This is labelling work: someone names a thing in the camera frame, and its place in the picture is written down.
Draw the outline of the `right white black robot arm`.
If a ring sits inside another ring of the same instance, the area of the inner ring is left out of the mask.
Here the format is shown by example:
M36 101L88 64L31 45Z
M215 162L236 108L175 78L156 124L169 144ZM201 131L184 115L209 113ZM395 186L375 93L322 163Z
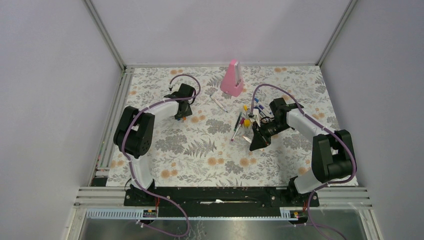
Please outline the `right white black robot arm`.
M272 136L288 129L297 130L312 144L311 169L289 181L291 189L286 198L291 205L301 205L307 193L324 184L353 175L357 167L347 130L326 128L308 115L302 105L288 104L283 98L274 99L269 106L273 114L270 120L252 124L251 152L268 147Z

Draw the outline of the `blue capped white marker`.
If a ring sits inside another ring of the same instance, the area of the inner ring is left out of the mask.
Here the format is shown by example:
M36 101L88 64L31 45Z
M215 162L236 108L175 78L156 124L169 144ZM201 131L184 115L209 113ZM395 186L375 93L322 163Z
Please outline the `blue capped white marker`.
M215 97L213 97L212 95L210 95L209 97L220 109L222 109L225 113L228 113L228 110L224 107L224 105L220 103Z

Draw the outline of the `magenta capped white marker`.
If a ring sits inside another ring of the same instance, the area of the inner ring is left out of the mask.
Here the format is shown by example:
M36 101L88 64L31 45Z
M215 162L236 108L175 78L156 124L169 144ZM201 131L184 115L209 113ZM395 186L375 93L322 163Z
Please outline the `magenta capped white marker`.
M244 124L244 121L245 121L245 118L244 118L244 117L242 117L242 118L240 119L239 123L237 124L237 126L236 126L236 128L235 128L235 130L234 130L234 133L233 133L233 135L232 135L232 137L231 137L231 139L230 139L230 141L231 141L231 142L233 142L233 141L234 141L234 139L236 138L236 136L237 136L237 134L238 134L238 131L240 130L241 126Z

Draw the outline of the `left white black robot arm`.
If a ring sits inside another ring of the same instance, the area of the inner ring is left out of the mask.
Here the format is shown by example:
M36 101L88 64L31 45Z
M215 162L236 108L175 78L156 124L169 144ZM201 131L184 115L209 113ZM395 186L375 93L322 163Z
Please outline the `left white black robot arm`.
M138 189L136 199L144 206L152 204L157 196L150 187L154 185L149 161L143 159L152 143L155 125L174 118L176 120L192 114L190 100L198 92L194 87L182 83L177 91L163 97L150 106L138 109L127 106L116 127L113 143L127 158L131 185Z

